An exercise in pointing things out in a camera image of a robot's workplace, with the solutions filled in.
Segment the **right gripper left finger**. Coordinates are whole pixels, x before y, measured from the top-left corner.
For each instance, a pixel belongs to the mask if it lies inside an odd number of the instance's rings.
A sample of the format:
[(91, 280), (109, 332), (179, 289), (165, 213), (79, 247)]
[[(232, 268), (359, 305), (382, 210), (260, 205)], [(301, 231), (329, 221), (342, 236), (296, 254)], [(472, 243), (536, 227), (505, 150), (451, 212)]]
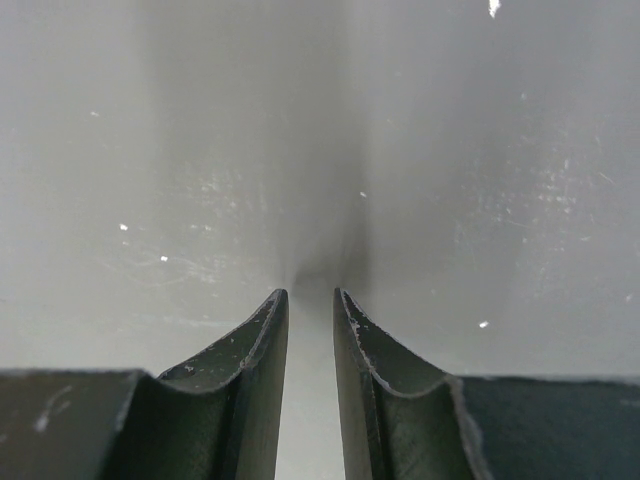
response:
[(141, 369), (1, 374), (5, 479), (271, 479), (288, 296), (152, 376)]

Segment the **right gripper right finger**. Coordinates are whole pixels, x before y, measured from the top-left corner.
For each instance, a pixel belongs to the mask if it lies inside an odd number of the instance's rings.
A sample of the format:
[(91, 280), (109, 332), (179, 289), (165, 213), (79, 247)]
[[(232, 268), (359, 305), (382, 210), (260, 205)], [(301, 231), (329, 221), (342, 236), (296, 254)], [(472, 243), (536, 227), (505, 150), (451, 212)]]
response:
[(454, 375), (333, 296), (349, 479), (635, 479), (633, 377)]

